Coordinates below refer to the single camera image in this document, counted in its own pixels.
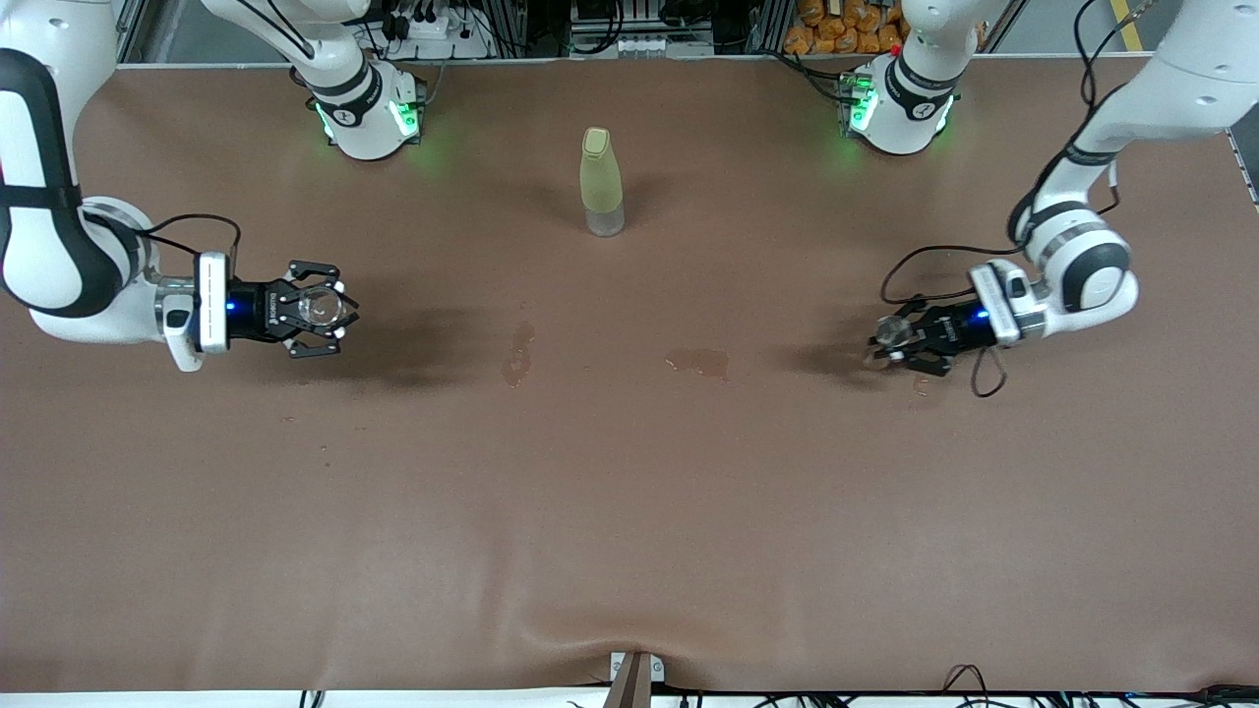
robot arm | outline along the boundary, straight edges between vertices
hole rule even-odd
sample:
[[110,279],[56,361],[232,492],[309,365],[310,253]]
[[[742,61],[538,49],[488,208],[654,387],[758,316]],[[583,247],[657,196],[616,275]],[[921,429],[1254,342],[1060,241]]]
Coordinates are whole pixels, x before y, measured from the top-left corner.
[[[358,315],[331,266],[291,263],[283,278],[248,283],[233,277],[225,254],[201,253],[193,277],[162,276],[142,212],[82,198],[73,131],[113,73],[113,28],[108,0],[19,0],[0,16],[4,288],[53,336],[165,341],[183,370],[232,339],[283,341],[292,357],[336,353]],[[293,285],[313,275],[324,281]],[[307,346],[301,331],[324,339]]]
[[293,63],[315,96],[329,140],[350,157],[378,160],[418,140],[424,86],[387,62],[369,62],[341,24],[361,18],[369,0],[201,3]]
[[910,33],[900,54],[883,54],[856,69],[870,87],[855,98],[846,132],[893,155],[927,147],[944,128],[953,89],[978,47],[976,25],[1001,0],[905,0]]
[[875,357],[943,375],[961,351],[1124,315],[1137,302],[1129,248],[1089,205],[1089,188],[1128,144],[1214,135],[1256,102],[1259,6],[1186,0],[1155,55],[1087,118],[1011,214],[1008,237],[1040,280],[1007,260],[971,268],[976,300],[906,305],[880,323]]

